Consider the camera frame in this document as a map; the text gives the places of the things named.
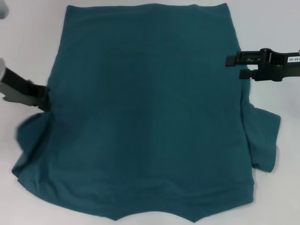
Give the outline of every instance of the teal fabric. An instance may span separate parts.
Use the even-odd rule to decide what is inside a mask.
[[[67,7],[51,112],[18,129],[13,173],[31,193],[117,220],[197,221],[253,201],[280,117],[249,103],[226,4]]]

